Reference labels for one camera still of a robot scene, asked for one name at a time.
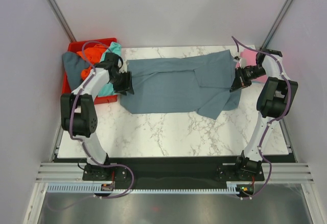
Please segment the slate blue t-shirt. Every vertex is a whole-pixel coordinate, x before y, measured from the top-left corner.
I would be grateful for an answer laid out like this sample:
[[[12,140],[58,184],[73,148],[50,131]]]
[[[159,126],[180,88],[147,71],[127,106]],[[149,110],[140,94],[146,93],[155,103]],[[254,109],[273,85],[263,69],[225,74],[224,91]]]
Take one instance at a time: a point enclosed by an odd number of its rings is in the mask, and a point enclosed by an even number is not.
[[[196,112],[217,119],[239,106],[231,92],[236,62],[229,50],[188,58],[131,60],[134,94],[120,104],[132,114]]]

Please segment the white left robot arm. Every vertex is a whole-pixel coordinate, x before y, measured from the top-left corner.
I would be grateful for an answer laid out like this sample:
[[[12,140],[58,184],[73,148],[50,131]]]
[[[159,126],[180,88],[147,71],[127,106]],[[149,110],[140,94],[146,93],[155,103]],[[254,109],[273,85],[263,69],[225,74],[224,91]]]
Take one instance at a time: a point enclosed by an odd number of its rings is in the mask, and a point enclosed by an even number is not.
[[[123,59],[115,53],[106,53],[104,61],[95,64],[88,77],[71,93],[60,98],[61,126],[69,133],[71,140],[81,144],[87,162],[96,165],[94,173],[101,180],[108,179],[112,167],[108,155],[102,148],[96,134],[98,117],[95,99],[104,85],[111,83],[115,93],[134,94],[132,74],[121,72]]]

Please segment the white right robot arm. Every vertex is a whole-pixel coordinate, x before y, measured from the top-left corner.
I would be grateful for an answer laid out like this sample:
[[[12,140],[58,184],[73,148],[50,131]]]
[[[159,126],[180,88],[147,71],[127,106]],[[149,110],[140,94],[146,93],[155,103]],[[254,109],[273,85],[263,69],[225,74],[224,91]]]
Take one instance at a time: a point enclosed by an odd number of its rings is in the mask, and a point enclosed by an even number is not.
[[[259,113],[255,129],[250,142],[241,153],[241,157],[246,160],[260,162],[263,161],[263,150],[274,127],[290,111],[298,83],[286,74],[280,51],[271,49],[257,51],[255,60],[256,65],[235,69],[235,79],[230,92],[247,88],[252,84],[252,80],[263,75],[267,76],[256,104]]]

